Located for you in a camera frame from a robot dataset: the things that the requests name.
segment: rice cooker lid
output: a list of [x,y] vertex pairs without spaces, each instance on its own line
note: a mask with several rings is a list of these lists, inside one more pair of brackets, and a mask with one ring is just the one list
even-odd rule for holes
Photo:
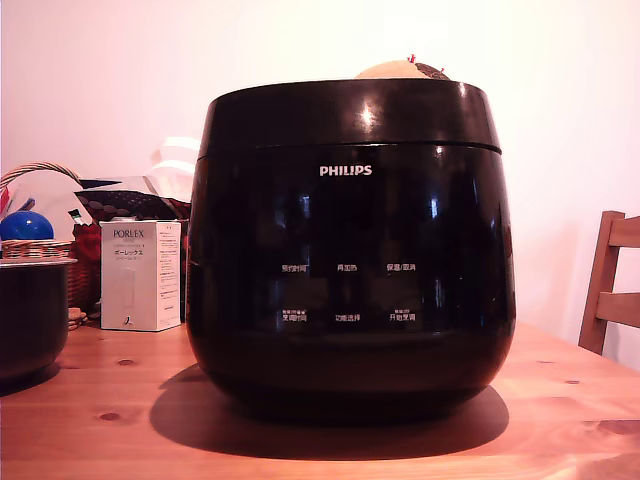
[[485,93],[422,78],[284,83],[228,93],[209,106],[200,157],[280,146],[431,143],[501,153]]

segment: basket handle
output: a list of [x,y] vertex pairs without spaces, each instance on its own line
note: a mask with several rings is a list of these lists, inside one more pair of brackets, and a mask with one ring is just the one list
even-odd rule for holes
[[65,174],[66,176],[74,179],[78,185],[80,184],[80,177],[73,170],[70,170],[62,165],[58,165],[57,163],[49,163],[49,162],[37,162],[37,163],[27,163],[26,165],[22,165],[21,167],[14,168],[13,170],[8,171],[5,175],[0,178],[0,195],[2,191],[7,188],[7,185],[11,183],[16,178],[24,175],[25,173],[36,172],[38,170],[50,170],[53,172],[60,172]]

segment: wooden table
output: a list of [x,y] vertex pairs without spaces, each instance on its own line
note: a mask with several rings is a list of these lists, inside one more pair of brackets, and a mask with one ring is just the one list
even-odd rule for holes
[[447,420],[395,427],[236,415],[184,327],[83,327],[59,365],[2,399],[4,480],[640,479],[640,375],[522,322],[492,387]]

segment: black rice cooker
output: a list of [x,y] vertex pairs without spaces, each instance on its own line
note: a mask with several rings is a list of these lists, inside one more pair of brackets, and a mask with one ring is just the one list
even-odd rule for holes
[[240,90],[196,167],[188,332],[254,412],[449,412],[515,326],[501,150],[480,89],[428,79]]

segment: blue ball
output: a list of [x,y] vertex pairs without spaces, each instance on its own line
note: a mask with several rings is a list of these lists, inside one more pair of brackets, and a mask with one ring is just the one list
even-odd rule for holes
[[0,222],[0,239],[2,240],[49,240],[52,238],[53,227],[49,220],[36,212],[14,212]]

